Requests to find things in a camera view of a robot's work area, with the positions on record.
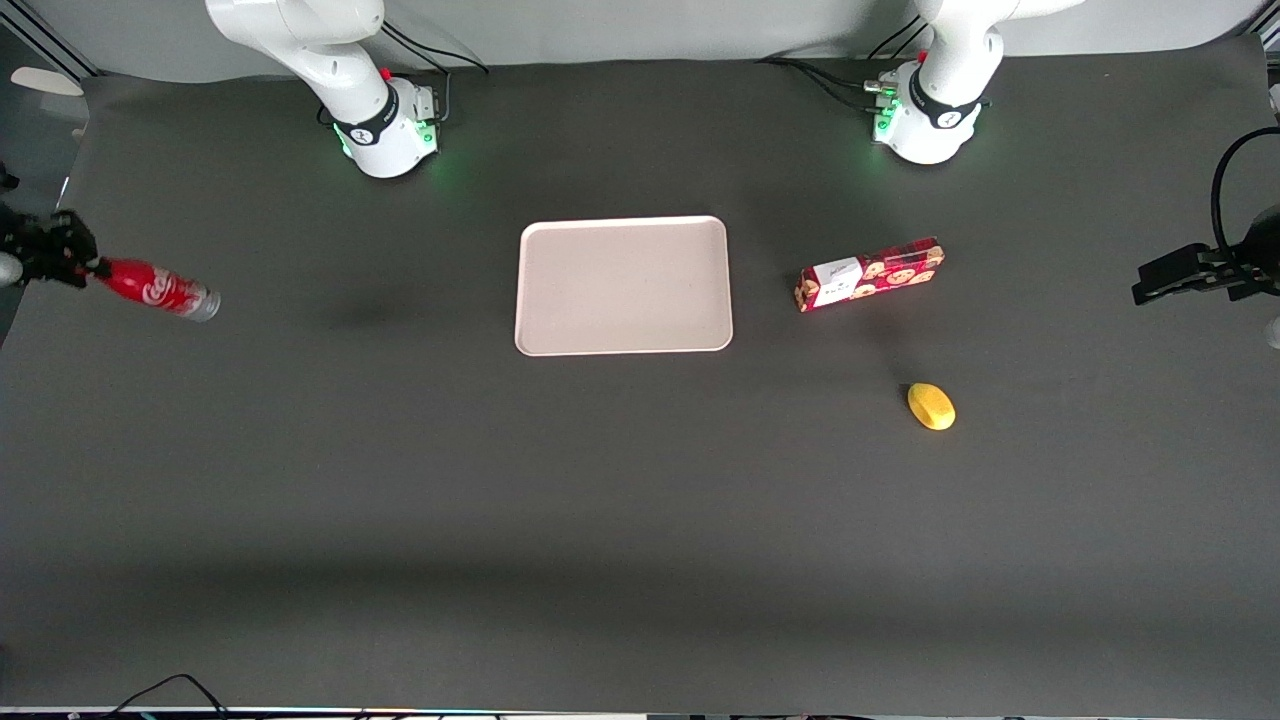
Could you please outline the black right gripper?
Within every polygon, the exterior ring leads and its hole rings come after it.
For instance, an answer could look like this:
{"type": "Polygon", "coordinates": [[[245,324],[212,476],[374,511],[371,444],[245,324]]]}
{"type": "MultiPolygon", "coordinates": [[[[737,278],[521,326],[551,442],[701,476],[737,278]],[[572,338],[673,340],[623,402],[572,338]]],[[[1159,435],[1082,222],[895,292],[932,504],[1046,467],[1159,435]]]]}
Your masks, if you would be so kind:
{"type": "Polygon", "coordinates": [[[90,278],[105,282],[113,275],[110,261],[99,260],[96,238],[74,210],[52,214],[52,237],[68,258],[54,259],[46,222],[1,205],[1,287],[22,287],[33,281],[56,281],[84,290],[90,278]]]}

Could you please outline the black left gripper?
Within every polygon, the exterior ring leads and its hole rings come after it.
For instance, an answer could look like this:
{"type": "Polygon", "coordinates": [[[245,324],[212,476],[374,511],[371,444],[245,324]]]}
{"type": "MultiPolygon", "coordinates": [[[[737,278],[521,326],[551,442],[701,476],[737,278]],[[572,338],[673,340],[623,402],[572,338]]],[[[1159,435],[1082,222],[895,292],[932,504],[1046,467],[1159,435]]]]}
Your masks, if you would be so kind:
{"type": "Polygon", "coordinates": [[[1279,205],[1260,213],[1238,243],[1228,243],[1220,214],[1212,217],[1216,250],[1189,243],[1138,269],[1132,287],[1140,307],[1187,292],[1226,290],[1235,302],[1254,295],[1279,296],[1279,205]]]}

